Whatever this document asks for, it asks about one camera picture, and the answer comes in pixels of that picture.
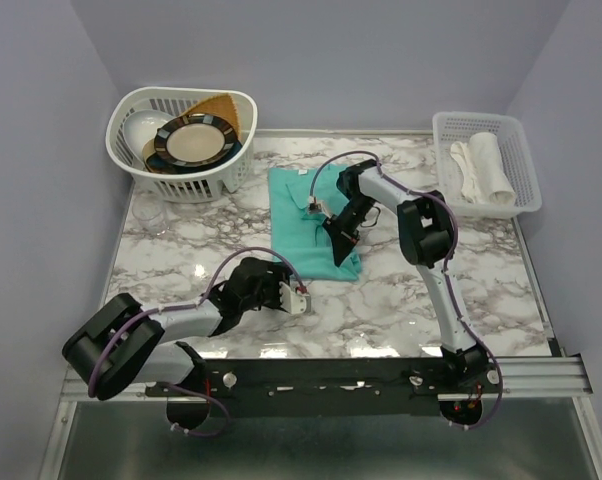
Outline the teal t shirt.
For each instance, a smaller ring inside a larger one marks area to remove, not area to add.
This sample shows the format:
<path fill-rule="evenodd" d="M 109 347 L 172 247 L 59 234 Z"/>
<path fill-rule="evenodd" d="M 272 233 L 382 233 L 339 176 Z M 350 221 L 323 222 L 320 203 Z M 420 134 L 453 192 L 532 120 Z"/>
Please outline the teal t shirt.
<path fill-rule="evenodd" d="M 336 182 L 343 165 L 318 169 L 271 168 L 268 191 L 271 216 L 271 249 L 283 255 L 304 279 L 354 282 L 362 271 L 361 260 L 353 251 L 337 266 L 331 240 L 322 226 L 325 217 L 311 214 L 309 197 L 327 204 L 339 213 L 347 204 Z"/>

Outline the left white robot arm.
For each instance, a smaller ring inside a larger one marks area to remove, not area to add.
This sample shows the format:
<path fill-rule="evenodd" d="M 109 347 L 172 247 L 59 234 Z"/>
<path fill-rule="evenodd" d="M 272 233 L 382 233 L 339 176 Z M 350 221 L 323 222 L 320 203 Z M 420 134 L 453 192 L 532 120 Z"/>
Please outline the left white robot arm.
<path fill-rule="evenodd" d="M 109 400 L 131 384 L 164 381 L 190 395 L 201 387 L 203 372 L 185 340 L 222 335 L 249 311 L 307 312 L 307 289 L 295 279 L 285 262 L 246 257 L 228 279 L 191 302 L 145 307 L 118 294 L 66 341 L 62 356 L 91 398 Z"/>

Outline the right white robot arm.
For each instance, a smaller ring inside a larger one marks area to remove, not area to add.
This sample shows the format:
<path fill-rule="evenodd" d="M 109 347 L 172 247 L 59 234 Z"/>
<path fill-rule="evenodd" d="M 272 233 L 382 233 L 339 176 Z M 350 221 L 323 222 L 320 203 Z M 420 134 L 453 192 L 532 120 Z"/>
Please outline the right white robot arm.
<path fill-rule="evenodd" d="M 495 384 L 501 387 L 500 365 L 469 326 L 467 309 L 451 272 L 458 226 L 443 195 L 436 190 L 408 189 L 384 174 L 375 160 L 346 168 L 336 186 L 347 204 L 339 214 L 328 214 L 322 223 L 331 241 L 334 263 L 341 265 L 357 245 L 359 227 L 372 208 L 381 204 L 392 211 L 397 219 L 400 251 L 425 282 L 437 317 L 443 384 L 461 392 L 481 375 L 494 371 Z"/>

